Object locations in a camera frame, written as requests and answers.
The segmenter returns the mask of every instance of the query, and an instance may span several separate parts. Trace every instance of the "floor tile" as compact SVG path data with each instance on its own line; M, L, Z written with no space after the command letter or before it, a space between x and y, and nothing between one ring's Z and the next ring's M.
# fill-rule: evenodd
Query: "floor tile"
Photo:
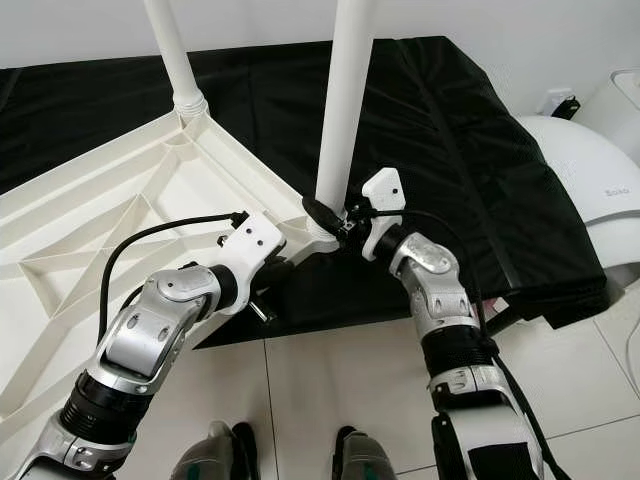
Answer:
M276 480L269 391L262 340L185 351L138 429L118 480L168 479L182 454L204 439L211 420L249 421L263 480Z
M640 478L640 417L554 438L549 445L573 479ZM553 478L548 467L545 478Z
M434 465L412 320L267 340L280 480L326 480L338 429L376 438L398 472Z
M633 362L636 382L640 383L640 328L633 335L629 344L631 358L627 358L626 347L629 335L640 321L640 281L629 286L625 295L611 306L609 310L594 317L596 325L611 347L624 369L629 375L629 362Z
M542 319L496 336L547 437L640 413L640 401L593 320L553 330Z

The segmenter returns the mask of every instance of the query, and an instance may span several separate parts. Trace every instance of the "black fabric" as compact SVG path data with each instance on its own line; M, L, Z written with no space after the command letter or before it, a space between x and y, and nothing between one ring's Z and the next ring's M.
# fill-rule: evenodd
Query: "black fabric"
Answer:
M314 192L330 49L319 42L190 54L214 118L303 195ZM3 191L171 107L158 57L0 71L3 98ZM607 307L604 275L566 192L485 73L448 39L374 43L351 194L383 166L399 170L408 208L445 218L468 242L485 298L505 296L554 326ZM462 258L437 225L407 224ZM265 300L279 320L263 325L245 310L206 344L409 314L395 279L344 252L312 256Z
M474 448L469 459L478 480L539 480L526 443Z

